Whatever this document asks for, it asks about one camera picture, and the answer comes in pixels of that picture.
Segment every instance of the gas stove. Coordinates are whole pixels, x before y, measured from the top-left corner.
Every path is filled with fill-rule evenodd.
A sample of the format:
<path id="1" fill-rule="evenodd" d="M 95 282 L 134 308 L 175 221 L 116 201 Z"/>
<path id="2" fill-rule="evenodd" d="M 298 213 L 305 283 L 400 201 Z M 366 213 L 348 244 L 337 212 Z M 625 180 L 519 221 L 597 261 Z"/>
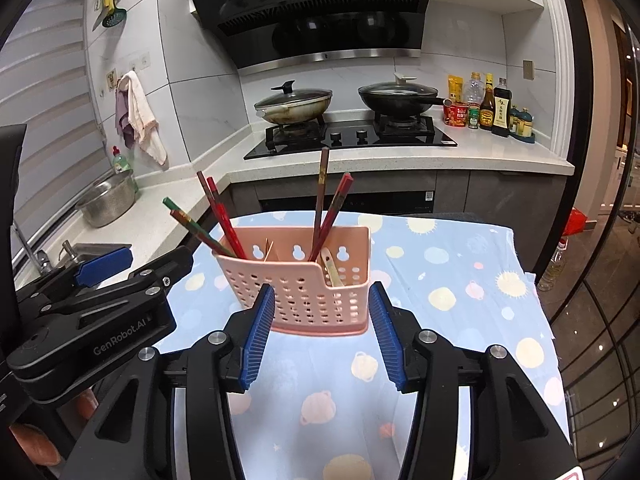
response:
<path id="1" fill-rule="evenodd" d="M 274 126 L 265 131 L 265 140 L 244 156 L 245 160 L 262 156 L 305 153 L 341 148 L 375 146 L 457 146 L 443 131 L 433 126 L 427 116 L 408 120 L 379 117 L 374 120 L 318 122 Z"/>

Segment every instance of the black range hood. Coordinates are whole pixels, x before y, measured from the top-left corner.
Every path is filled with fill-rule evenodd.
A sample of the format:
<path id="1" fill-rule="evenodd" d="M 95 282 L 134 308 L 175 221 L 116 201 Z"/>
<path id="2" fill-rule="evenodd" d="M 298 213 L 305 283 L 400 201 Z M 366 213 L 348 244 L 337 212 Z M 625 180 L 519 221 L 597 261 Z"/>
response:
<path id="1" fill-rule="evenodd" d="M 429 0 L 193 0 L 241 75 L 348 57 L 420 56 Z"/>

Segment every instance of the red chopstick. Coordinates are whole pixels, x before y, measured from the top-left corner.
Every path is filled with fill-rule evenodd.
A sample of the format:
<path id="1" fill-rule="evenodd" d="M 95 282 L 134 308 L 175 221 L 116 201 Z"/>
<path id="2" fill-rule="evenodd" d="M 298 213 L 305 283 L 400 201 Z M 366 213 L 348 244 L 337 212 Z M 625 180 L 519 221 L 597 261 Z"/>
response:
<path id="1" fill-rule="evenodd" d="M 231 220 L 229 219 L 229 215 L 226 212 L 225 205 L 222 203 L 222 200 L 220 200 L 220 194 L 218 193 L 216 183 L 210 176 L 207 177 L 207 187 L 209 187 L 209 192 L 211 193 L 211 197 L 215 205 L 215 208 L 213 205 L 211 206 L 211 208 L 213 209 L 213 213 L 218 218 L 220 227 L 222 227 L 222 231 L 224 232 L 229 245 L 231 245 L 231 248 L 234 250 L 238 258 L 246 260 L 246 253 L 244 252 L 242 244 L 238 239 L 238 234 L 236 233 L 234 227 L 231 225 Z"/>
<path id="2" fill-rule="evenodd" d="M 329 165 L 329 148 L 324 147 L 320 155 L 320 170 L 318 171 L 318 195 L 316 196 L 316 216 L 314 218 L 314 238 L 312 246 L 316 244 L 320 234 L 322 220 L 322 206 L 324 204 L 324 190 L 326 189 L 326 170 Z"/>
<path id="3" fill-rule="evenodd" d="M 316 243 L 311 249 L 311 256 L 308 261 L 314 262 L 318 257 L 318 254 L 320 254 L 320 249 L 322 249 L 322 245 L 324 245 L 331 227 L 334 226 L 335 218 L 338 216 L 338 213 L 342 208 L 342 204 L 344 204 L 344 200 L 347 198 L 347 193 L 349 193 L 351 184 L 353 184 L 353 177 L 351 176 L 351 173 L 345 173 L 340 180 L 340 184 L 338 184 L 338 189 L 335 190 L 334 198 L 331 200 L 331 205 L 326 212 L 324 222 L 322 222 L 322 227 L 320 228 L 318 240 L 316 240 Z"/>

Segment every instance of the red container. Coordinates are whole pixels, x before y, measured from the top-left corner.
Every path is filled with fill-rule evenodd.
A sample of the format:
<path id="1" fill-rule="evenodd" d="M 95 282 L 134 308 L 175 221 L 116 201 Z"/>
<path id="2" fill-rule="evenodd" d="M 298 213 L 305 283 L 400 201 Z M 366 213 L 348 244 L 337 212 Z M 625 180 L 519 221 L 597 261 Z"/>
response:
<path id="1" fill-rule="evenodd" d="M 451 106 L 445 106 L 444 123 L 447 126 L 464 128 L 466 126 L 466 115 L 468 112 L 469 106 L 462 103 L 453 103 Z"/>

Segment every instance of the table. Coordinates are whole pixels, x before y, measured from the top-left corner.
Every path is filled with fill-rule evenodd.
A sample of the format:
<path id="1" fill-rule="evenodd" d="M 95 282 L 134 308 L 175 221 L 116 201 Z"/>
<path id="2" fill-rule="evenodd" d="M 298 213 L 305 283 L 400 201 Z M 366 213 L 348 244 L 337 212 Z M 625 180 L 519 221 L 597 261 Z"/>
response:
<path id="1" fill-rule="evenodd" d="M 310 211 L 261 213 L 235 225 L 313 225 Z M 501 344 L 516 357 L 558 424 L 568 422 L 551 328 L 522 271 L 510 229 L 487 224 L 341 212 L 336 225 L 367 225 L 370 279 L 395 306 L 454 345 Z M 222 237 L 217 226 L 212 234 Z M 240 310 L 220 267 L 200 246 L 190 275 L 169 293 L 177 329 L 156 346 L 188 348 Z M 247 480 L 393 480 L 398 477 L 416 394 L 388 380 L 371 323 L 366 333 L 309 337 L 271 332 L 260 373 L 244 395 L 229 394 Z M 184 392 L 177 394 L 178 477 L 186 468 Z M 454 480 L 466 478 L 470 409 L 460 388 Z"/>

